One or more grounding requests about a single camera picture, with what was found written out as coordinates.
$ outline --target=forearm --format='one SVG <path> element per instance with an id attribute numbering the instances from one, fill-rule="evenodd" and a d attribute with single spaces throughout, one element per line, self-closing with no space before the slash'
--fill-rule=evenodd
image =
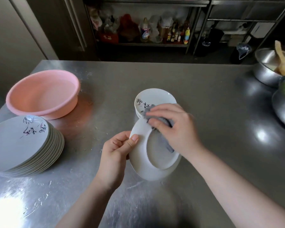
<path id="1" fill-rule="evenodd" d="M 240 228 L 285 227 L 285 209 L 206 149 L 188 160 L 205 179 L 229 218 Z"/>
<path id="2" fill-rule="evenodd" d="M 98 227 L 111 195 L 112 191 L 105 189 L 102 183 L 94 178 L 56 228 Z"/>

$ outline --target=metal bowl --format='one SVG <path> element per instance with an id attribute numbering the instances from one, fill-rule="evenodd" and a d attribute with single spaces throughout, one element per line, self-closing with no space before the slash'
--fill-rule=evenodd
<path id="1" fill-rule="evenodd" d="M 254 76 L 263 84 L 277 88 L 282 77 L 273 70 L 279 66 L 280 59 L 273 49 L 262 48 L 255 52 L 258 61 L 253 67 Z"/>
<path id="2" fill-rule="evenodd" d="M 285 76 L 280 79 L 279 88 L 272 96 L 272 107 L 278 118 L 285 124 L 285 94 L 283 91 L 283 83 Z"/>

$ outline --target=gray cloth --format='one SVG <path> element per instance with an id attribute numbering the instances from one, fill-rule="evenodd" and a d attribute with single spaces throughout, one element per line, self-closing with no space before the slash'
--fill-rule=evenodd
<path id="1" fill-rule="evenodd" d="M 174 125 L 174 121 L 173 120 L 170 120 L 170 119 L 166 119 L 166 118 L 163 118 L 163 117 L 155 117 L 155 116 L 147 116 L 146 115 L 146 112 L 149 112 L 153 107 L 155 107 L 155 105 L 151 105 L 150 107 L 146 108 L 144 110 L 144 112 L 142 112 L 142 116 L 147 119 L 147 122 L 149 121 L 149 119 L 151 118 L 156 118 L 160 121 L 162 121 L 163 123 L 165 123 L 167 126 L 169 127 L 173 127 Z M 165 147 L 170 151 L 170 153 L 173 153 L 174 152 L 174 149 L 169 145 L 169 142 L 167 141 L 167 139 L 165 139 L 165 137 L 161 134 L 160 136 L 160 142 L 163 143 L 165 145 Z"/>

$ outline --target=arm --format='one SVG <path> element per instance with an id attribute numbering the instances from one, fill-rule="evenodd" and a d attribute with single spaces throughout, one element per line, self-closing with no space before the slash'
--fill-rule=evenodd
<path id="1" fill-rule="evenodd" d="M 207 150 L 197 136 L 192 117 L 180 106 L 158 105 L 148 115 L 174 120 L 173 128 L 157 119 L 150 119 L 149 124 L 195 167 L 236 227 L 285 228 L 285 209 Z"/>
<path id="2" fill-rule="evenodd" d="M 104 143 L 99 170 L 85 192 L 59 221 L 56 228 L 98 227 L 108 201 L 122 183 L 127 154 L 138 141 L 124 131 Z"/>

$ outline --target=pink basin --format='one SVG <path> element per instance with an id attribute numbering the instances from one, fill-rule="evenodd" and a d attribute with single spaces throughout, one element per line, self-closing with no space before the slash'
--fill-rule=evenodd
<path id="1" fill-rule="evenodd" d="M 6 105 L 16 115 L 57 119 L 75 108 L 79 91 L 80 82 L 74 74 L 45 70 L 17 82 L 6 96 Z"/>

